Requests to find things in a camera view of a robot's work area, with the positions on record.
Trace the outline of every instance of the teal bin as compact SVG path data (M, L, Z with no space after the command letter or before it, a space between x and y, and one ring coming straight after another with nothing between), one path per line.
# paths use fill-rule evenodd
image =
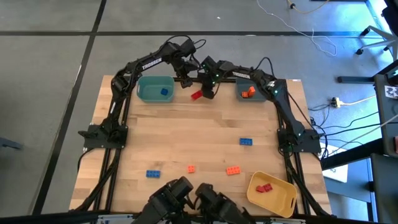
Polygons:
M243 98L242 91L248 91L250 86L254 86L256 93L252 98ZM265 102L266 98L259 92L257 85L245 78L236 78L236 97L242 102Z
M174 96L174 79L171 76L141 77L137 96L145 103L170 103Z

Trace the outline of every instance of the blue block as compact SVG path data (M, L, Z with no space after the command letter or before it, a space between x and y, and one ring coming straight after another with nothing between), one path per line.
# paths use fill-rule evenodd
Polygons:
M162 91L160 91L160 94L162 95L167 95L169 93L168 90L166 90L165 88L162 89Z
M160 178L160 171L159 170L147 170L147 177L148 178Z
M239 144L243 145L243 146L252 146L253 145L253 139L240 138L239 139Z

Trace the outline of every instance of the orange block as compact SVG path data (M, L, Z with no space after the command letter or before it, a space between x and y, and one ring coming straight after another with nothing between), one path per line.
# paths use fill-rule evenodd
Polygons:
M254 86L250 86L250 88L249 88L249 91L248 91L249 93L255 93L256 92L256 90L254 89Z
M243 92L242 92L242 97L243 97L243 98L248 98L249 95L248 95L248 93L247 93L246 91L243 91Z
M228 175L240 174L240 173L241 173L241 168L240 168L239 166L227 167L226 173L227 173Z
M188 166L188 173L191 174L195 172L195 166Z
M256 90L254 89L254 86L250 86L249 91L248 91L248 97L253 97L255 92L256 92Z

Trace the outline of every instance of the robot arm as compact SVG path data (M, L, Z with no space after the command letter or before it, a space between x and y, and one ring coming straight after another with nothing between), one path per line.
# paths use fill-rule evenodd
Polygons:
M126 98L130 96L141 72L155 65L165 62L171 64L177 77L182 78L181 86L186 88L192 85L188 73L198 70L199 64L195 61L185 61L196 52L191 39L187 39L182 45L166 41L159 50L145 57L139 58L117 72L111 81L112 100L108 116L100 125L90 125L87 131L79 131L85 138L84 147L87 148L122 148L126 143L127 126L119 124L119 117Z
M148 203L132 224L155 224L161 220L172 220L176 224L191 223L188 213L183 209L186 203L191 203L185 197L192 189L186 177L165 184L149 197Z
M204 97L209 99L214 97L213 86L215 83L220 82L222 78L239 77L252 80L256 84L258 91L267 100L273 102L277 111L281 114L286 124L286 141L293 145L298 145L302 142L305 128L300 121L294 118L290 109L286 80L276 79L260 69L255 70L236 66L228 61L218 61L216 63L211 57L207 57L201 65L205 69L205 73L199 73L198 78L202 82L201 90Z
M200 184L195 194L200 199L199 209L205 224L212 223L213 220L229 224L256 223L245 208L242 208L243 212L240 211L231 199L222 193L216 193L211 184Z

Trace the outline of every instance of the gray floor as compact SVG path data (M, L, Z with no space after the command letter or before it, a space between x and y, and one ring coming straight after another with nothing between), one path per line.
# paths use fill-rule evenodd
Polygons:
M363 2L330 2L308 15L288 10L285 1L260 0L260 3L302 31L311 31L312 28L316 31L362 31L366 26L374 25ZM91 30L99 4L99 0L0 0L0 31ZM319 4L296 1L302 10ZM290 31L281 21L259 9L254 0L108 1L99 29ZM95 39L44 213L68 210L75 184L76 163L83 145L77 131L86 129L91 121L102 76L113 75L126 62L157 50L166 38L129 36ZM333 96L350 102L373 95L371 85L339 85L335 77L371 76L392 62L390 53L383 52L382 47L366 50L361 56L354 54L360 46L380 41L375 38L331 38L338 48L336 57L318 51L306 37L192 38L207 40L207 44L197 52L199 60L211 55L215 60L230 60L249 67L256 66L263 56L270 57L277 77L303 80L308 107L326 103ZM315 39L324 49L333 50L322 39ZM24 145L21 151L0 150L0 217L29 213L87 40L87 37L0 37L0 136ZM267 63L264 62L261 68L269 72ZM173 71L168 65L159 65L145 74L172 75ZM375 100L369 100L360 105L331 110L325 124L348 124L352 119L375 111ZM323 119L322 112L311 115L318 123ZM378 122L377 116L366 122ZM350 140L365 131L353 131L336 138ZM365 143L379 135L375 132L360 141ZM335 143L335 146L341 145L341 142ZM339 217L364 219L366 204L365 210L359 209L363 208L363 202L336 195L330 195L330 200L333 213ZM344 206L352 212L342 212Z

